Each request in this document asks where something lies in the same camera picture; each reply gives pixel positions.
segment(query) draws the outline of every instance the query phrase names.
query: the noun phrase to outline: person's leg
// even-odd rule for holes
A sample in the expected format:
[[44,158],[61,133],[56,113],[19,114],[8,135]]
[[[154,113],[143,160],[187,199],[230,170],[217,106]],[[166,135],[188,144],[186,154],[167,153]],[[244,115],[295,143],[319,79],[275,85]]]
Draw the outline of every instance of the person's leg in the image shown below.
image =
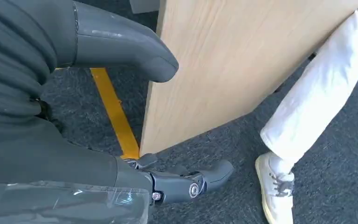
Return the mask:
[[256,161],[271,224],[290,224],[293,165],[341,110],[358,81],[358,10],[331,35],[261,131],[272,151]]

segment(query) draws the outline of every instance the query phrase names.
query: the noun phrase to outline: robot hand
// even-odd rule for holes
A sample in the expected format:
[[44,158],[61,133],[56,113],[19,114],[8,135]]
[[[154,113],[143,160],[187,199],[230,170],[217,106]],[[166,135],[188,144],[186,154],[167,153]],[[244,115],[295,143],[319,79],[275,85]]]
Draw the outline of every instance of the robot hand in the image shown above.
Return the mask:
[[155,204],[190,201],[198,195],[221,187],[234,171],[233,165],[227,160],[219,161],[210,170],[194,172],[187,171],[183,166],[177,166],[171,172],[148,170],[157,162],[157,157],[153,154],[145,154],[139,160],[124,161],[150,176]]

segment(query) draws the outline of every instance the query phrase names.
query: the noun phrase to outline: shoelace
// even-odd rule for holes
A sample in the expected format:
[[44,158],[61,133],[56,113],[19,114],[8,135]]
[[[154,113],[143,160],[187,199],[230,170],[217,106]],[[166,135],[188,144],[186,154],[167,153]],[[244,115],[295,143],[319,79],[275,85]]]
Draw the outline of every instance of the shoelace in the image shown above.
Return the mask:
[[274,188],[278,193],[275,195],[277,197],[288,197],[292,196],[294,193],[294,179],[292,181],[283,181],[280,177],[271,176],[276,182],[273,184],[276,185]]

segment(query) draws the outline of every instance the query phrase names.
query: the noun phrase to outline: white trousers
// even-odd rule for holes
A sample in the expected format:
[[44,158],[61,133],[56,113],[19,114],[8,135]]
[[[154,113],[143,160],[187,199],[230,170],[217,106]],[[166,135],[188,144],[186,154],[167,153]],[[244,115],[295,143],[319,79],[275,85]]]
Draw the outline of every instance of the white trousers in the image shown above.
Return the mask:
[[266,146],[296,163],[341,110],[358,81],[358,10],[319,49],[261,131]]

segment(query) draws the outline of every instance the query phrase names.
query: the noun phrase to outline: transparent plastic film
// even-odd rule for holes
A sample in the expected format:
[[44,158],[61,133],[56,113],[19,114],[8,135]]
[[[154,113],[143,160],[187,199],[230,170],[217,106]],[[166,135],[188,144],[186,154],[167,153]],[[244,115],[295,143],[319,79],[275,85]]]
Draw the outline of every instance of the transparent plastic film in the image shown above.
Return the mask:
[[0,224],[146,224],[144,189],[65,182],[0,184]]

